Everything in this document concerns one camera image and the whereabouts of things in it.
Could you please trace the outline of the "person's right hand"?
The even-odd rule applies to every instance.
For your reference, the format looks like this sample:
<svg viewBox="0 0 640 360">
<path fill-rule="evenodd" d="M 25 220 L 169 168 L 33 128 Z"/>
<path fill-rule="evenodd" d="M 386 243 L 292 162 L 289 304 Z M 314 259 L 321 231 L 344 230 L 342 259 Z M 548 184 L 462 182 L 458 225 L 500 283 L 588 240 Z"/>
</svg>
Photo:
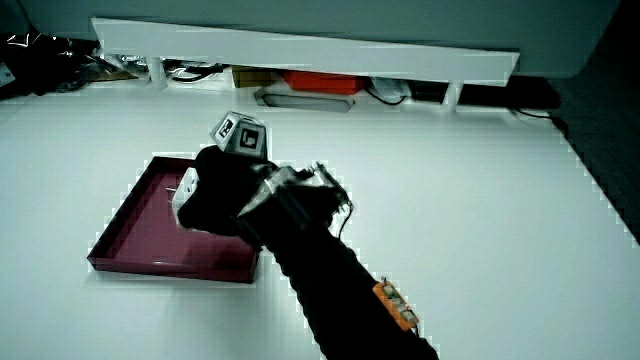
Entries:
<svg viewBox="0 0 640 360">
<path fill-rule="evenodd" d="M 177 210 L 186 229 L 238 236 L 258 248 L 327 233 L 334 215 L 352 206 L 324 165 L 297 170 L 271 162 L 266 126 L 251 116 L 227 112 L 210 137 L 214 144 L 194 161 L 195 188 Z"/>
</svg>

